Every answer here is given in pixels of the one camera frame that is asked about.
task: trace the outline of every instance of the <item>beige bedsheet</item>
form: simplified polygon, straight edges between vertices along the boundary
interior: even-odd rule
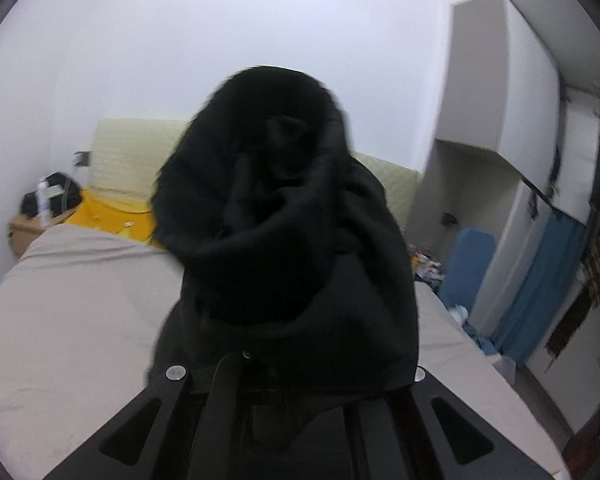
[[[182,271],[155,248],[76,226],[36,240],[0,286],[0,459],[42,478],[144,387]],[[421,364],[552,474],[559,453],[522,400],[416,286]]]

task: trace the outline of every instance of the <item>yellow blanket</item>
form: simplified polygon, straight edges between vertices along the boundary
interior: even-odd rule
[[[65,223],[157,245],[153,243],[154,215],[147,202],[96,197],[89,189],[80,194],[82,202]]]

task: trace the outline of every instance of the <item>ceiling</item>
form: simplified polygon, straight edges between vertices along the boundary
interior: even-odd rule
[[[554,56],[567,85],[600,83],[600,32],[577,0],[511,0]]]

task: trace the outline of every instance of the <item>wall outlet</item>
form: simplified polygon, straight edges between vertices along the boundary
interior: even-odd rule
[[[74,153],[74,166],[76,168],[83,168],[88,166],[91,162],[91,152],[75,152]]]

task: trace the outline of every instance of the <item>black bag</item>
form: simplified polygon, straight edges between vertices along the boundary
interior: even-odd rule
[[[78,207],[78,204],[82,202],[82,197],[80,196],[80,190],[82,188],[70,176],[64,173],[56,172],[49,175],[46,178],[46,182],[48,183],[49,187],[60,186],[64,191],[64,193],[49,199],[49,207],[53,217],[59,216],[63,213],[63,205],[64,210],[66,211]],[[20,213],[28,218],[33,218],[38,214],[38,200],[36,199],[35,191],[27,193],[22,197]]]

